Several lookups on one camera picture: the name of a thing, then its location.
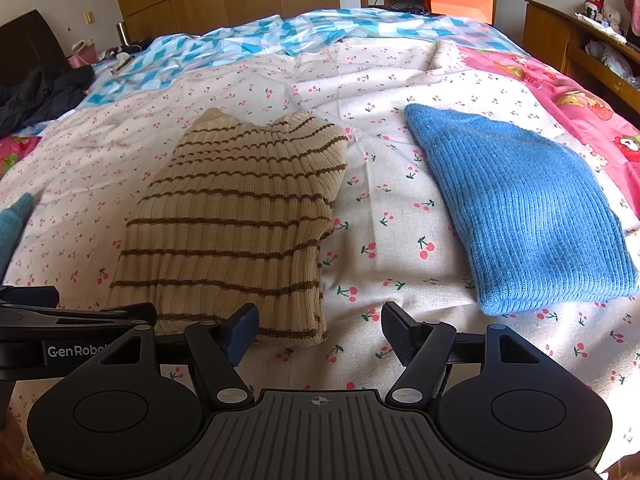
round pad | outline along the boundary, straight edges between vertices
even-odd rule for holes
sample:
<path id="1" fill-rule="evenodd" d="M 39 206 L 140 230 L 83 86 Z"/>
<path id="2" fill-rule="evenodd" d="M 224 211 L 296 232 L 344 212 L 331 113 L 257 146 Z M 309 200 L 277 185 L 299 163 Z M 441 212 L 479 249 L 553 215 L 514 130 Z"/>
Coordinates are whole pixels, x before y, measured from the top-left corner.
<path id="1" fill-rule="evenodd" d="M 99 392 L 78 402 L 76 422 L 96 433 L 115 433 L 140 423 L 148 412 L 146 400 L 137 394 L 119 390 Z"/>
<path id="2" fill-rule="evenodd" d="M 442 396 L 436 423 L 444 438 L 502 475 L 553 476 L 593 465 L 609 439 L 606 404 L 568 372 L 556 381 L 534 367 L 499 368 Z"/>
<path id="3" fill-rule="evenodd" d="M 79 368 L 34 404 L 28 430 L 45 468 L 73 478 L 128 478 L 189 446 L 203 415 L 188 388 L 155 370 L 101 368 Z"/>
<path id="4" fill-rule="evenodd" d="M 553 395 L 536 390 L 516 390 L 494 399 L 494 417 L 518 431 L 548 431 L 566 417 L 564 404 Z"/>

orange box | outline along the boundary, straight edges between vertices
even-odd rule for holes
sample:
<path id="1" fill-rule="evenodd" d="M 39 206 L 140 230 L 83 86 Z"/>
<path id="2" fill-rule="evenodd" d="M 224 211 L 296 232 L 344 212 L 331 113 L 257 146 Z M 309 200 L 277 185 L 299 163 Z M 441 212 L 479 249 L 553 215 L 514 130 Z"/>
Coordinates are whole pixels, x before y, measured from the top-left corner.
<path id="1" fill-rule="evenodd" d="M 489 24 L 494 17 L 494 0 L 424 0 L 424 6 L 436 14 L 466 16 Z"/>

pink cartoon blanket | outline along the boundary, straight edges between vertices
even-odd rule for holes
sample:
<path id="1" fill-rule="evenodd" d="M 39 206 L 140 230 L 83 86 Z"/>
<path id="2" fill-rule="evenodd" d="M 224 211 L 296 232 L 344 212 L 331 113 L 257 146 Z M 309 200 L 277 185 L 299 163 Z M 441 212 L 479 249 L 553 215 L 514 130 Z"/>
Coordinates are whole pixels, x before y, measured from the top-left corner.
<path id="1" fill-rule="evenodd" d="M 540 104 L 580 140 L 640 216 L 640 131 L 572 79 L 531 57 L 460 47 L 474 69 L 522 81 Z"/>

chair backrest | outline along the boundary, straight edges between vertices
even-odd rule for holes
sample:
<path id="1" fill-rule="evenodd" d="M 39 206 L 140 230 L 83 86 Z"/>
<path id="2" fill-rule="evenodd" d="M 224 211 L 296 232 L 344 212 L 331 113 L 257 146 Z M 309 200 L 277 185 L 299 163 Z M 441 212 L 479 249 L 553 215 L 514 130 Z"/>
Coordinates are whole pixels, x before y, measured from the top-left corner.
<path id="1" fill-rule="evenodd" d="M 34 68 L 62 67 L 66 57 L 37 10 L 0 26 L 0 85 L 14 85 Z"/>

wooden desk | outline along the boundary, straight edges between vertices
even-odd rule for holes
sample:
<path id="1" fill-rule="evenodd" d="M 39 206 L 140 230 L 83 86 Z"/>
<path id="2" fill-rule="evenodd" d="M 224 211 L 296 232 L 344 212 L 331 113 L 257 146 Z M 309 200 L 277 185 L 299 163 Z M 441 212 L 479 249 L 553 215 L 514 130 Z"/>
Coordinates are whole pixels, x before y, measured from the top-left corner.
<path id="1" fill-rule="evenodd" d="M 575 16 L 533 0 L 526 2 L 524 50 L 603 97 L 615 111 L 639 126 L 640 91 L 587 54 L 584 47 L 591 40 L 610 44 L 625 56 L 636 75 L 640 74 L 640 50 L 631 44 L 618 43 Z"/>

